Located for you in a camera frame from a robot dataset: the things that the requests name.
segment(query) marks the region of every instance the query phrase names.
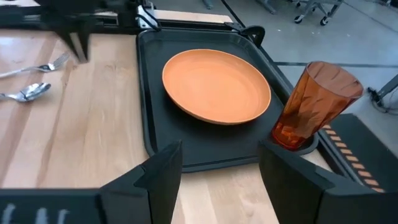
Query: silver spoon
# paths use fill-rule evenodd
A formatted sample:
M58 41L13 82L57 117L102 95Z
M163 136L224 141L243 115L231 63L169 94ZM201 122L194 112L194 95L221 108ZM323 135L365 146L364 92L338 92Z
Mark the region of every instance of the silver spoon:
M35 83L15 94L0 93L0 100L13 99L20 103L29 102L43 95L50 87L49 83Z

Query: butcher block countertop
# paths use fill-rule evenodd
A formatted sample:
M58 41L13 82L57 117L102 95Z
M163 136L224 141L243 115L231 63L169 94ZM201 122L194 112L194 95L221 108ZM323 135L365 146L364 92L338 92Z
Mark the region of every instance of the butcher block countertop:
M228 16L188 12L157 11L157 16L231 21ZM69 60L56 72L0 79L0 92L6 93L33 83L52 84L49 92L31 103L0 101L0 187L101 187L148 158L135 38L93 34L89 63ZM0 73L51 62L66 50L51 32L0 29ZM330 170L318 151L304 158ZM278 221L258 165L250 164L183 174L173 223Z

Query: tray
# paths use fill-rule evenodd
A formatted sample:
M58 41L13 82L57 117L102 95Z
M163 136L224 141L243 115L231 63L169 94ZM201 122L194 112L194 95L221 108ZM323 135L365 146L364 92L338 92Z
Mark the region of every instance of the tray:
M137 36L142 127L150 156L176 140L183 144L182 172L197 172L258 162L257 144L267 139L289 98L289 90L242 32L162 29ZM166 62L191 49L214 49L238 56L255 66L271 86L271 103L257 119L235 126L200 121L182 111L167 95L162 83ZM298 151L306 154L318 144L318 134Z

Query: fork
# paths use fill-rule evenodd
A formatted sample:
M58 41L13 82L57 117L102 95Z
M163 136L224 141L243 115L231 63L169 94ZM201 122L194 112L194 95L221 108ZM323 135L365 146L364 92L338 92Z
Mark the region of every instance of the fork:
M48 63L46 65L40 65L40 66L27 67L11 72L1 73L0 78L5 78L20 72L33 71L33 70L45 73L52 72L58 70L68 59L69 59L69 54L65 52L61 54L61 56L59 56L59 58L57 58L53 63Z

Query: orange plate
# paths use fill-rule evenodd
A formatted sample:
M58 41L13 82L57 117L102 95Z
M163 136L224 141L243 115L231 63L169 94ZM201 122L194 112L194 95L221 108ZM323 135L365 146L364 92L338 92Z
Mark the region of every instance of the orange plate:
M181 109L210 123L250 121L271 102L269 85L256 68L218 50L181 52L166 63L162 78Z

